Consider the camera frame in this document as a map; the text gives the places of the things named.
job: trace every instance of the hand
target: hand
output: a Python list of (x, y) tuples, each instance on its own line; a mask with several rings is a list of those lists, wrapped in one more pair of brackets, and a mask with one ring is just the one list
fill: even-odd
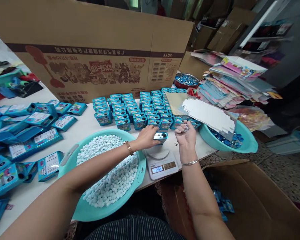
[(197, 132), (192, 126), (190, 122), (184, 120), (181, 125), (174, 130), (174, 134), (176, 135), (177, 142), (180, 146), (186, 146), (187, 148), (195, 148), (196, 141), (197, 141)]
[(141, 130), (139, 133), (139, 136), (136, 140), (130, 142), (130, 146), (134, 152), (151, 148), (157, 144), (160, 144), (160, 141), (153, 140), (154, 135), (156, 134), (156, 131), (158, 131), (159, 128), (155, 127), (153, 125), (148, 125), (144, 129)]

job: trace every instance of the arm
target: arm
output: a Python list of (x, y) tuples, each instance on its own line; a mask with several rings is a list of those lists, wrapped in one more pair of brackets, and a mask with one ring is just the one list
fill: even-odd
[[(178, 126), (175, 130), (179, 143), (181, 163), (197, 160), (195, 150), (196, 130), (190, 122)], [(196, 235), (200, 240), (234, 239), (223, 222), (216, 198), (205, 178), (199, 162), (182, 166), (184, 190), (189, 204)]]
[[(129, 144), (134, 152), (159, 143), (153, 140), (158, 130), (153, 125), (144, 128)], [(55, 181), (1, 235), (2, 239), (54, 240), (62, 239), (77, 203), (89, 187), (130, 155), (127, 146), (111, 149), (80, 164)]]

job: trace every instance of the gold bracelet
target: gold bracelet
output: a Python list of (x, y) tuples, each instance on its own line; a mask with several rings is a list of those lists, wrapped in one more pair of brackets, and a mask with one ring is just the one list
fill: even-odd
[(128, 147), (128, 150), (129, 150), (129, 152), (130, 152), (130, 155), (132, 156), (132, 155), (133, 155), (133, 151), (132, 151), (132, 148), (131, 148), (131, 146), (130, 146), (130, 144), (129, 144), (129, 141), (125, 141), (123, 144), (125, 144), (125, 145)]
[(189, 162), (189, 163), (184, 163), (182, 164), (183, 166), (189, 166), (189, 165), (192, 165), (192, 164), (195, 164), (196, 162), (198, 162), (199, 160), (194, 160), (192, 162)]

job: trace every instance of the teal plastic basin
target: teal plastic basin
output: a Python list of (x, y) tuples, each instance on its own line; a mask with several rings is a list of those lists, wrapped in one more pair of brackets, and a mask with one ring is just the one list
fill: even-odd
[(17, 68), (12, 72), (0, 76), (0, 87), (5, 87), (6, 82), (11, 82), (13, 77), (19, 78), (22, 75), (21, 69)]
[(238, 152), (238, 153), (255, 153), (258, 150), (258, 143), (250, 130), (239, 120), (237, 121), (236, 132), (241, 134), (244, 138), (241, 148), (234, 149), (228, 147), (224, 143), (220, 142), (208, 129), (206, 124), (202, 124), (199, 127), (199, 133), (203, 140), (214, 149), (224, 152)]
[[(109, 129), (109, 130), (103, 130), (100, 132), (96, 132), (85, 139), (83, 139), (81, 142), (75, 144), (67, 154), (65, 154), (64, 158), (62, 159), (60, 163), (59, 168), (59, 174), (58, 178), (65, 175), (67, 172), (71, 171), (73, 168), (77, 166), (77, 156), (80, 152), (80, 149), (88, 144), (91, 140), (93, 140), (97, 136), (104, 136), (104, 135), (116, 135), (122, 138), (123, 141), (133, 141), (135, 138), (128, 132), (119, 130), (119, 129)], [(117, 211), (119, 208), (121, 208), (131, 197), (131, 195), (134, 193), (134, 191), (139, 187), (143, 181), (144, 174), (146, 172), (146, 158), (143, 155), (142, 151), (137, 152), (139, 163), (138, 163), (138, 171), (136, 178), (134, 179), (131, 187), (129, 190), (123, 195), (122, 198), (120, 198), (118, 201), (116, 201), (113, 204), (110, 204), (108, 207), (103, 208), (95, 208), (93, 206), (90, 206), (89, 203), (85, 200), (83, 200), (83, 196), (81, 196), (78, 205), (76, 207), (76, 210), (73, 214), (73, 219), (76, 219), (78, 221), (82, 222), (90, 222), (99, 220), (102, 218), (105, 218), (115, 211)]]

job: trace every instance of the digital scale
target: digital scale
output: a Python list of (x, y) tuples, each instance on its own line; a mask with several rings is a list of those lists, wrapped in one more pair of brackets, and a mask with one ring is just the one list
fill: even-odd
[(178, 163), (173, 153), (165, 145), (156, 145), (144, 151), (152, 180), (157, 180), (179, 171)]

